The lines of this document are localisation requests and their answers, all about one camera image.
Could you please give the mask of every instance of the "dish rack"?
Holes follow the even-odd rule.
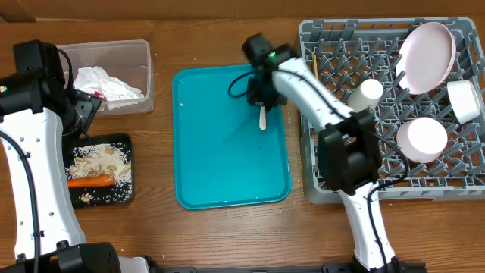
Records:
[[[448,79],[436,89],[421,95],[409,95],[399,81],[405,71],[396,75],[396,65],[406,37],[428,22],[447,26],[455,37],[456,60]],[[379,192],[381,199],[473,200],[485,199],[485,114],[482,93],[485,89],[485,59],[472,20],[465,17],[409,19],[342,19],[305,20],[297,39],[301,56],[313,67],[317,56],[319,79],[343,102],[362,81],[374,78],[384,87],[376,109],[368,109],[377,122],[376,131],[392,142],[406,121],[419,117],[435,118],[448,133],[448,144],[434,162],[418,164],[409,161],[409,177],[394,187]],[[471,80],[479,94],[481,115],[460,124],[446,95],[446,82]],[[318,170],[318,134],[301,116],[303,184],[306,198],[313,203],[341,202],[330,190]],[[390,181],[404,172],[401,158],[380,143],[383,165],[380,176]]]

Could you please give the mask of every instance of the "crumpled white towel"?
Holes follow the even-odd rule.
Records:
[[[74,88],[89,94],[101,93],[108,102],[125,99],[139,99],[144,95],[138,88],[133,88],[118,78],[110,77],[101,67],[83,67],[77,70]],[[133,103],[108,104],[108,108],[132,105]]]

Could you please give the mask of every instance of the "white cup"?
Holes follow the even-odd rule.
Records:
[[[384,88],[378,80],[364,80],[361,85],[352,91],[347,99],[347,105],[355,112],[360,112],[368,106],[376,108],[383,93]]]
[[[458,122],[463,124],[481,113],[477,92],[470,80],[448,82],[448,97]]]
[[[440,157],[448,143],[448,134],[440,122],[432,118],[416,118],[399,128],[396,141],[407,158],[428,163]]]

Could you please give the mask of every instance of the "pink plate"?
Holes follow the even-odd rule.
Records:
[[[399,82],[413,95],[438,87],[452,70],[456,57],[455,38],[441,23],[426,23],[413,31],[402,44],[396,75],[405,71]]]

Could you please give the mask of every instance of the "black tray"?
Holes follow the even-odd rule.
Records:
[[[84,208],[90,206],[103,206],[110,204],[122,204],[131,202],[135,196],[134,187],[134,161],[133,161],[133,144],[130,136],[125,133],[117,133],[107,136],[93,136],[91,140],[81,139],[74,152],[78,148],[98,145],[98,144],[110,144],[111,147],[119,149],[122,153],[126,154],[126,160],[124,163],[131,162],[131,181],[126,182],[123,185],[113,185],[111,187],[75,187],[69,189],[70,201],[75,209]],[[67,179],[69,180],[71,175],[66,168]],[[89,193],[92,199],[89,203],[85,203],[81,200],[81,196]]]

